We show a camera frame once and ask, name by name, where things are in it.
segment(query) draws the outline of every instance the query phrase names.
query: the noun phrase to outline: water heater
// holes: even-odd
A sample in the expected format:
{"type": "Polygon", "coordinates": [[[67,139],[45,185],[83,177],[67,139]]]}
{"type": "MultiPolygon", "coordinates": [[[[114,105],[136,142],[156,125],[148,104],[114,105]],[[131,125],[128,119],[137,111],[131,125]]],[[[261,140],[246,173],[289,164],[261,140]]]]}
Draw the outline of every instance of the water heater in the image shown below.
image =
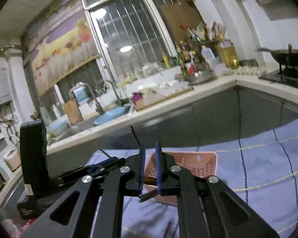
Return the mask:
{"type": "Polygon", "coordinates": [[[0,69],[0,105],[12,100],[8,76],[4,69],[0,69]]]}

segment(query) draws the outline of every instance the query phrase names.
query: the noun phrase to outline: silver screw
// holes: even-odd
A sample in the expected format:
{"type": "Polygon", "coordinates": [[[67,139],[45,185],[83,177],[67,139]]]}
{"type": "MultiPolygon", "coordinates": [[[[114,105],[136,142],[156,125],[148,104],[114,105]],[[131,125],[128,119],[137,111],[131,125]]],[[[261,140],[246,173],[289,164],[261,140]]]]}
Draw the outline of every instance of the silver screw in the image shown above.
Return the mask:
{"type": "Polygon", "coordinates": [[[180,166],[172,166],[171,167],[171,171],[173,171],[173,172],[178,172],[180,170],[181,170],[181,167],[180,166]]]}
{"type": "Polygon", "coordinates": [[[129,167],[129,166],[122,166],[122,167],[120,168],[120,171],[121,171],[122,173],[127,173],[127,172],[130,171],[130,167],[129,167]]]}
{"type": "Polygon", "coordinates": [[[217,183],[219,181],[216,176],[210,176],[208,179],[210,183],[217,183]]]}
{"type": "Polygon", "coordinates": [[[83,176],[82,182],[89,183],[93,178],[91,176],[83,176]]]}

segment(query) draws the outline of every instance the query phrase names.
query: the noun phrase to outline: blue basin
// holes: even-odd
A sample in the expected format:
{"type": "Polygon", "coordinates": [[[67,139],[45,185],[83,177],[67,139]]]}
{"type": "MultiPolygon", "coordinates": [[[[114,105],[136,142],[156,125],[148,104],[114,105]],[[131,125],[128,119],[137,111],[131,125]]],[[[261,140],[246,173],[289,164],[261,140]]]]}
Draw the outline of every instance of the blue basin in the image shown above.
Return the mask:
{"type": "Polygon", "coordinates": [[[127,105],[123,107],[116,107],[110,111],[107,111],[95,120],[94,125],[100,125],[105,122],[111,121],[117,117],[120,117],[128,113],[129,109],[130,109],[130,105],[127,105]]]}

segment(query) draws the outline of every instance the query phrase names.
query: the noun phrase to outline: pink container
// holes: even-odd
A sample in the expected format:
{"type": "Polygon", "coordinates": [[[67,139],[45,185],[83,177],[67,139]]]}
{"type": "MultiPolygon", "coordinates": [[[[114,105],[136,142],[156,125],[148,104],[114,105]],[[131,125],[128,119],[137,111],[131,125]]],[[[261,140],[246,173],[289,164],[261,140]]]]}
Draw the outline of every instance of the pink container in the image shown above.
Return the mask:
{"type": "MultiPolygon", "coordinates": [[[[216,173],[217,155],[215,152],[165,152],[174,156],[175,163],[188,169],[194,176],[205,178],[214,176],[216,173]]],[[[145,177],[157,178],[156,172],[156,153],[153,153],[145,167],[145,177]]],[[[156,186],[144,184],[144,188],[150,192],[156,189],[156,186]]],[[[176,196],[160,196],[154,197],[156,201],[168,205],[177,205],[176,196]]]]}

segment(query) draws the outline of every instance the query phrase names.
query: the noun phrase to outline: wok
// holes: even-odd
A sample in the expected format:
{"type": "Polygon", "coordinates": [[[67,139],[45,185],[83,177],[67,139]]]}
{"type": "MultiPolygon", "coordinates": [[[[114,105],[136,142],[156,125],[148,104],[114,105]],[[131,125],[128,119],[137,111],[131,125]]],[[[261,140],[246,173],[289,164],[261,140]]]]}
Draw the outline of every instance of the wok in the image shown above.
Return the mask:
{"type": "Polygon", "coordinates": [[[291,44],[288,45],[288,50],[270,50],[266,47],[260,47],[256,48],[255,52],[270,52],[280,65],[298,66],[298,49],[292,49],[291,44]]]}

